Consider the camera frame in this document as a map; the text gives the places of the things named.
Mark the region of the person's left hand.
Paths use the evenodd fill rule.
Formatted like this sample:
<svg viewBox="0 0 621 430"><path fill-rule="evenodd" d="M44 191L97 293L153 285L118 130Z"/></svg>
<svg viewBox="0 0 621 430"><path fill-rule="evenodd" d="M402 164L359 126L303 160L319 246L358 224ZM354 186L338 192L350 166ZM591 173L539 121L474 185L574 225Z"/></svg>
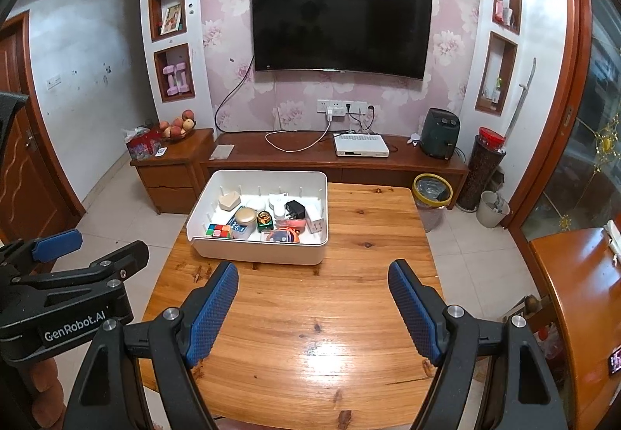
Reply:
<svg viewBox="0 0 621 430"><path fill-rule="evenodd" d="M47 359L34 364L28 374L37 391L31 406L34 420L41 429L62 429L66 408L56 361Z"/></svg>

